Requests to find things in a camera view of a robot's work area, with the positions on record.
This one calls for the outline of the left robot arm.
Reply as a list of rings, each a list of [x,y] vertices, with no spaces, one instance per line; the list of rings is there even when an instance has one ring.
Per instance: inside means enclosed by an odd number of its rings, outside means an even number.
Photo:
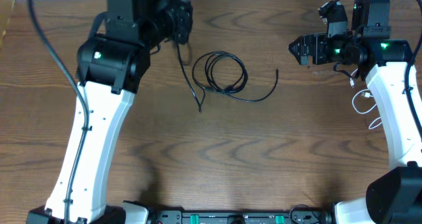
[[[28,223],[154,223],[138,202],[109,206],[107,180],[122,124],[150,58],[161,43],[186,44],[193,27],[190,0],[107,0],[76,56],[69,82],[75,117],[63,166],[44,206]]]

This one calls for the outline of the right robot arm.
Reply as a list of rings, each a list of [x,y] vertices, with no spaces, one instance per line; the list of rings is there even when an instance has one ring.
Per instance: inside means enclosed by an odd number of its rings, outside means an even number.
[[[421,222],[421,96],[407,41],[393,40],[389,0],[356,0],[353,16],[328,2],[319,9],[327,30],[290,43],[298,63],[356,65],[373,96],[388,144],[389,172],[363,198],[338,202],[323,223]]]

